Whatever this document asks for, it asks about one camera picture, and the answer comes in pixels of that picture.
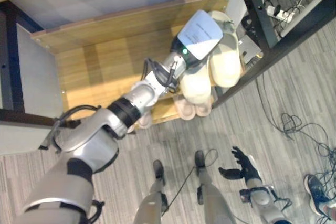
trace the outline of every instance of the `black metal frame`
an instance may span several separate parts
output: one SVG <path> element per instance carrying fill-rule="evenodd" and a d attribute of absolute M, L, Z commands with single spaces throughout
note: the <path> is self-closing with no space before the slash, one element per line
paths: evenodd
<path fill-rule="evenodd" d="M 30 33 L 43 30 L 27 14 L 11 1 L 0 3 L 0 12 L 6 18 L 4 36 L 0 48 L 0 81 L 3 108 L 0 109 L 0 124 L 27 127 L 46 127 L 54 124 L 53 118 L 25 113 L 20 74 L 20 62 L 17 41 L 17 24 Z M 64 127 L 76 127 L 78 121 L 69 121 Z"/>
<path fill-rule="evenodd" d="M 295 49 L 308 37 L 336 17 L 336 0 L 321 1 L 293 30 L 278 41 L 261 0 L 244 0 L 256 30 L 258 44 L 264 57 L 254 65 L 240 81 L 224 94 L 217 89 L 218 100 L 213 108 L 219 106 L 236 92 L 249 84 L 260 74 Z M 45 116 L 27 114 L 24 111 L 23 92 L 19 67 L 16 24 L 29 32 L 43 30 L 36 22 L 10 1 L 0 3 L 0 12 L 6 16 L 6 48 L 0 48 L 0 77 L 4 109 L 0 109 L 0 124 L 27 127 L 52 126 L 54 119 Z M 69 121 L 64 127 L 76 127 L 80 121 Z"/>
<path fill-rule="evenodd" d="M 264 56 L 239 82 L 224 94 L 217 92 L 218 99 L 213 108 L 227 101 L 235 93 L 255 80 L 260 74 L 277 63 L 280 59 L 298 47 L 302 42 L 317 32 L 336 17 L 336 0 L 322 0 L 306 17 L 304 17 L 284 38 L 278 41 L 270 19 L 261 0 L 244 0 L 256 30 L 256 36 Z"/>

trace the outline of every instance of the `label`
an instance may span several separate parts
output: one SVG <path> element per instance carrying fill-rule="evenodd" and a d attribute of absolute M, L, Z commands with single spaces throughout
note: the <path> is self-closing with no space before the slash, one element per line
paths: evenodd
<path fill-rule="evenodd" d="M 219 43 L 223 32 L 208 13 L 198 10 L 177 37 L 198 60 L 202 60 Z"/>

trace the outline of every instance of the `robot leg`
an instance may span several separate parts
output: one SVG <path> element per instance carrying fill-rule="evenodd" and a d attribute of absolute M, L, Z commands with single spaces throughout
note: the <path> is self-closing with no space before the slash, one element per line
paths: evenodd
<path fill-rule="evenodd" d="M 205 223 L 236 224 L 226 200 L 221 192 L 212 184 L 206 169 L 200 169 L 199 171 L 201 194 L 198 195 L 202 199 L 199 199 L 198 202 L 204 204 Z"/>
<path fill-rule="evenodd" d="M 160 224 L 162 213 L 162 202 L 165 197 L 162 194 L 163 181 L 156 179 L 151 187 L 150 194 L 141 202 L 135 215 L 134 224 Z"/>

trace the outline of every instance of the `wooden shelf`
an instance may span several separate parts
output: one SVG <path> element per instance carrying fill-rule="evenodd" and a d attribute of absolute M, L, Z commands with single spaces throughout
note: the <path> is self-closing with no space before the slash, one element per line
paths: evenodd
<path fill-rule="evenodd" d="M 54 54 L 64 110 L 108 106 L 140 80 L 146 57 L 162 62 L 174 36 L 198 10 L 228 0 L 178 0 L 44 30 L 31 38 Z M 73 119 L 90 115 L 81 111 Z M 154 123 L 178 118 L 171 96 L 153 109 Z"/>

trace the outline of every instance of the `shoe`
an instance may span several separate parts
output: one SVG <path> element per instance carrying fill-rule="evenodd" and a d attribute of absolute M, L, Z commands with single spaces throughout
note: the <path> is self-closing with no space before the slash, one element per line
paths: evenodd
<path fill-rule="evenodd" d="M 326 216 L 326 214 L 320 210 L 319 205 L 321 203 L 329 202 L 331 199 L 326 196 L 322 183 L 316 176 L 309 174 L 305 177 L 304 184 L 307 193 L 309 193 L 311 197 L 310 208 L 317 215 Z"/>
<path fill-rule="evenodd" d="M 183 95 L 175 95 L 173 101 L 179 116 L 186 121 L 191 120 L 196 115 L 195 106 L 188 102 Z"/>
<path fill-rule="evenodd" d="M 226 14 L 216 10 L 208 14 L 220 25 L 224 34 L 209 56 L 212 76 L 218 86 L 229 88 L 237 84 L 242 71 L 236 28 Z"/>
<path fill-rule="evenodd" d="M 211 113 L 211 99 L 209 98 L 205 103 L 195 104 L 196 115 L 205 117 Z"/>
<path fill-rule="evenodd" d="M 205 169 L 205 157 L 203 151 L 195 152 L 196 173 L 199 175 L 200 169 Z"/>
<path fill-rule="evenodd" d="M 166 180 L 164 178 L 164 169 L 160 160 L 155 160 L 153 162 L 153 169 L 156 179 L 162 179 L 163 186 L 166 185 Z"/>
<path fill-rule="evenodd" d="M 148 129 L 150 126 L 153 125 L 153 117 L 150 110 L 145 112 L 144 115 L 139 118 L 138 125 L 141 129 Z"/>
<path fill-rule="evenodd" d="M 180 88 L 188 102 L 192 104 L 206 103 L 211 97 L 208 60 L 186 70 L 180 78 Z"/>

